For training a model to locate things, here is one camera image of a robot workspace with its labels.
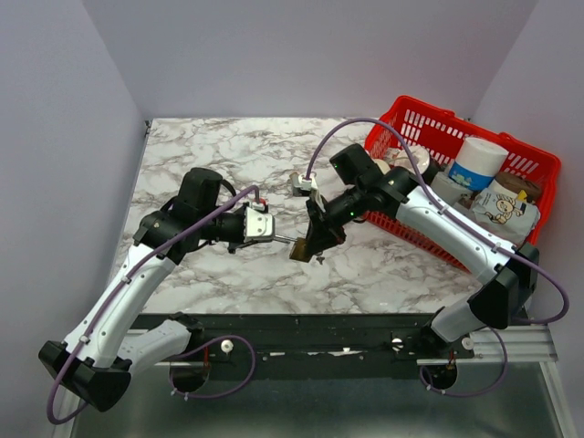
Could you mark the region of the large brass padlock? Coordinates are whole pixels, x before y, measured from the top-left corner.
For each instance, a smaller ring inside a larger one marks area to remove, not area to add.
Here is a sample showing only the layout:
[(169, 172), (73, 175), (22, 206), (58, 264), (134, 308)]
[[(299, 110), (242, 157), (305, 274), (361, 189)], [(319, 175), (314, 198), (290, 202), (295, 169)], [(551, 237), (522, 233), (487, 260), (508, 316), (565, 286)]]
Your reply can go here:
[(294, 261), (308, 263), (311, 260), (311, 255), (306, 250), (306, 240), (302, 237), (292, 238), (283, 235), (275, 235), (274, 240), (283, 244), (291, 244), (289, 258)]

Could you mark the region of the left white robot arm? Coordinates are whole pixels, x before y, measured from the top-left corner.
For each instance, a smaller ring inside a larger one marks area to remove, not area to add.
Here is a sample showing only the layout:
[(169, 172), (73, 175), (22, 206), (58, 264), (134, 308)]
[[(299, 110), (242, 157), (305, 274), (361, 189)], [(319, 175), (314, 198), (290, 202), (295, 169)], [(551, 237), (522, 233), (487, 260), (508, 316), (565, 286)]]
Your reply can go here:
[(188, 171), (177, 195), (141, 220), (119, 271), (89, 313), (63, 340), (48, 340), (41, 347), (38, 358), (53, 379), (47, 400), (50, 422), (71, 419), (55, 415), (59, 388), (79, 397), (84, 407), (106, 412), (142, 370), (161, 360), (193, 360), (208, 353), (213, 342), (205, 339), (202, 323), (183, 313), (170, 315), (135, 339), (127, 333), (186, 255), (213, 242), (245, 244), (254, 220), (273, 223), (257, 186), (232, 192), (218, 204), (222, 188), (234, 189), (220, 173)]

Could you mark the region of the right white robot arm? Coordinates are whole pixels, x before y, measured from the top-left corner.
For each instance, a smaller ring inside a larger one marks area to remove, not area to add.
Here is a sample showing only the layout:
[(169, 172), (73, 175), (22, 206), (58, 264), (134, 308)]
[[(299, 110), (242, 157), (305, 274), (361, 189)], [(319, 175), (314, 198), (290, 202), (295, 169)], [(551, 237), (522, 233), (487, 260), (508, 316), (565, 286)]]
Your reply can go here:
[(349, 188), (331, 201), (309, 196), (307, 235), (295, 243), (291, 258), (307, 262), (343, 244), (345, 224), (378, 212), (428, 237), (480, 282), (477, 292), (438, 310), (426, 324), (419, 337), (426, 355), (441, 357), (454, 341), (477, 329), (505, 329), (535, 291), (539, 252), (531, 244), (515, 247), (489, 234), (426, 193), (405, 168), (382, 172), (359, 144), (335, 154), (330, 163)]

